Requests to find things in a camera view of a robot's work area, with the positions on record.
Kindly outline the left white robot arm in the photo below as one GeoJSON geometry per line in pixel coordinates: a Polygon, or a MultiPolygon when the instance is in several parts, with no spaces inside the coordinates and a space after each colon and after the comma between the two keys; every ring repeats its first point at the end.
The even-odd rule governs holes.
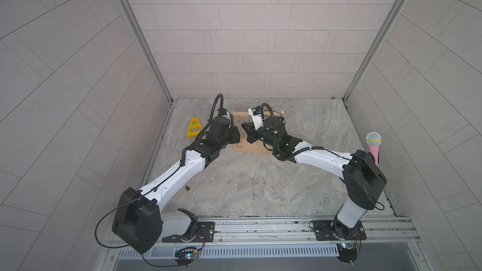
{"type": "Polygon", "coordinates": [[[223,107],[223,95],[218,94],[207,125],[182,150],[181,159],[151,183],[140,189],[128,188],[121,194],[117,208],[112,210],[112,232],[140,254],[163,238],[179,236],[191,241],[198,231],[198,218],[186,209],[173,213],[163,210],[194,175],[219,157],[221,150],[239,141],[233,118],[223,107]]]}

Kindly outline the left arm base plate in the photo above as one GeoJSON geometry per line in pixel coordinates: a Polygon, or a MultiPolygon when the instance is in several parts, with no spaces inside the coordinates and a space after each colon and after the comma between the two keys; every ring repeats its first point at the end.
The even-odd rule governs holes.
{"type": "Polygon", "coordinates": [[[196,225],[190,225],[185,234],[164,237],[161,241],[163,243],[213,242],[214,232],[215,222],[197,222],[196,225]]]}

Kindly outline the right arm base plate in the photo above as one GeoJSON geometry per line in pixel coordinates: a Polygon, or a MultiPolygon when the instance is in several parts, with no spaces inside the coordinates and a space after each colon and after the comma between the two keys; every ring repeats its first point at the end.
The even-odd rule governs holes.
{"type": "Polygon", "coordinates": [[[312,220],[309,227],[315,232],[317,241],[355,241],[366,240],[367,235],[359,220],[353,228],[346,227],[337,218],[329,220],[312,220]]]}

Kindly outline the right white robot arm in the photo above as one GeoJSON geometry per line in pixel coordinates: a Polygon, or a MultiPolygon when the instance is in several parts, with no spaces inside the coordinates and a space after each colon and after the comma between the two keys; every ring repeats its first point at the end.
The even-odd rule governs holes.
{"type": "Polygon", "coordinates": [[[339,177],[348,198],[331,222],[331,231],[339,240],[356,237],[355,227],[369,210],[377,208],[387,178],[372,154],[362,150],[340,153],[323,146],[313,146],[289,135],[282,116],[275,115],[266,103],[248,110],[251,122],[243,123],[247,142],[260,141],[271,147],[278,161],[307,164],[339,177]]]}

